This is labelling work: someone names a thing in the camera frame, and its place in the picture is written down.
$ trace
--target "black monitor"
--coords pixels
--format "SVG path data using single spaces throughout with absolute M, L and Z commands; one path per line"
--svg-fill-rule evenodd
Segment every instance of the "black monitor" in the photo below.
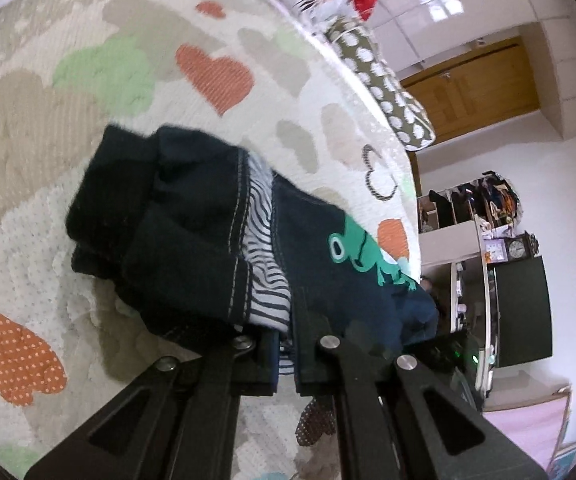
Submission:
M 540 256 L 494 268 L 499 309 L 497 366 L 552 356 L 552 319 Z

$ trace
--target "wooden door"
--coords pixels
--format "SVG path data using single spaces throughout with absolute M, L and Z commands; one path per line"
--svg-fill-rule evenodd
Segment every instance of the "wooden door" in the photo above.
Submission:
M 402 83 L 426 108 L 437 142 L 540 107 L 520 38 L 483 52 L 473 51 L 424 72 Z

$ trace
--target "silver bolt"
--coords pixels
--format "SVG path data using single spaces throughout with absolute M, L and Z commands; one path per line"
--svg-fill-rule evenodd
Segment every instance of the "silver bolt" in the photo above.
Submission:
M 324 335 L 319 340 L 319 344 L 323 348 L 327 348 L 328 350 L 334 350 L 335 348 L 338 348 L 338 346 L 341 344 L 341 341 L 336 335 Z
M 239 335 L 232 339 L 232 346 L 237 350 L 249 350 L 255 342 L 247 335 Z
M 155 363 L 155 366 L 157 367 L 157 370 L 159 370 L 160 372 L 171 372 L 172 370 L 177 368 L 178 364 L 179 362 L 177 361 L 177 359 L 168 355 L 166 357 L 161 357 L 161 359 L 159 359 L 159 361 Z
M 412 355 L 400 355 L 397 357 L 397 366 L 402 370 L 414 370 L 417 368 L 417 359 Z

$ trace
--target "green dinosaur graphic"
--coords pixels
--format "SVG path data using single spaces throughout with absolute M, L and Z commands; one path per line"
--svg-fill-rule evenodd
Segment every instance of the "green dinosaur graphic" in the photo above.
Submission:
M 406 276 L 398 264 L 388 253 L 383 251 L 377 242 L 350 216 L 345 216 L 343 235 L 332 233 L 328 237 L 330 256 L 335 264 L 341 264 L 350 259 L 355 270 L 367 272 L 377 267 L 377 283 L 386 283 L 385 274 L 390 275 L 392 283 L 404 285 L 408 290 L 415 290 L 417 282 Z

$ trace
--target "quilted blanket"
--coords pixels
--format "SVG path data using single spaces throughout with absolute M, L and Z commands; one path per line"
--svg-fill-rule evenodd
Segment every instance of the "quilted blanket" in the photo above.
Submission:
M 22 478 L 158 357 L 195 357 L 148 333 L 111 285 L 70 268 L 64 218 L 110 122 L 144 134 L 178 124 L 255 150 L 350 213 L 418 279 L 409 162 L 356 81 L 266 0 L 16 0 L 0 9 L 8 471 Z M 289 378 L 272 399 L 243 400 L 233 478 L 337 474 L 329 442 L 317 459 L 296 444 L 307 401 Z

